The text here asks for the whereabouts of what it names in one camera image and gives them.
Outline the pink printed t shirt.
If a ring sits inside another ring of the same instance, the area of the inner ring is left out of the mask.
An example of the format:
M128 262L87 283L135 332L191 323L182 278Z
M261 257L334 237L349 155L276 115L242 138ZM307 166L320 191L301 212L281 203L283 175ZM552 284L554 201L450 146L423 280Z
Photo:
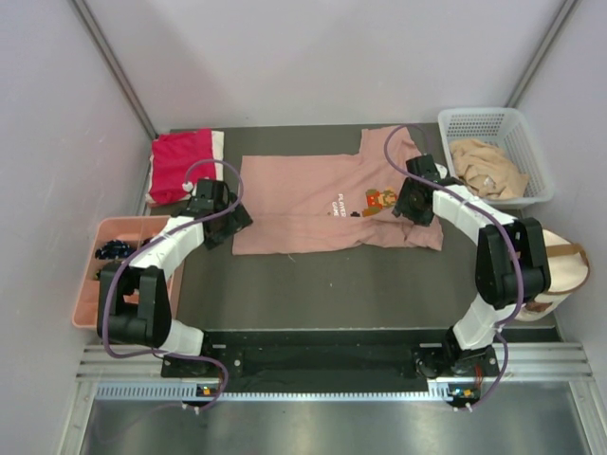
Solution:
M420 155L408 129L364 129L355 155L246 155L242 203L253 224L233 238L235 256L329 252L368 245L439 251L439 221L396 218L406 161Z

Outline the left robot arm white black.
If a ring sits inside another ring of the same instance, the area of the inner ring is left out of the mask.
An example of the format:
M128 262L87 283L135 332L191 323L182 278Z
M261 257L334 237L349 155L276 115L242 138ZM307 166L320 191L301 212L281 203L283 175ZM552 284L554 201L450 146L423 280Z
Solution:
M97 333L103 343L176 354L192 374L209 373L215 354L205 347L206 334L174 318L167 280L199 247L212 250L251 225L226 182L198 181L187 206L170 217L159 234L124 261L101 270Z

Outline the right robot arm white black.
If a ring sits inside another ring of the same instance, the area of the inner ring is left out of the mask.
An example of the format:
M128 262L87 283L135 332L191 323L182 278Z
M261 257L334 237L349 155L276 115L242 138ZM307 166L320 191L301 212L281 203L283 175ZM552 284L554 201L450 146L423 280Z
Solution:
M524 304L549 289L543 228L534 218L497 210L452 177L442 179L430 155L407 160L404 174L394 216L422 227L441 218L476 245L475 298L442 341L443 365L462 375L487 355L496 334Z

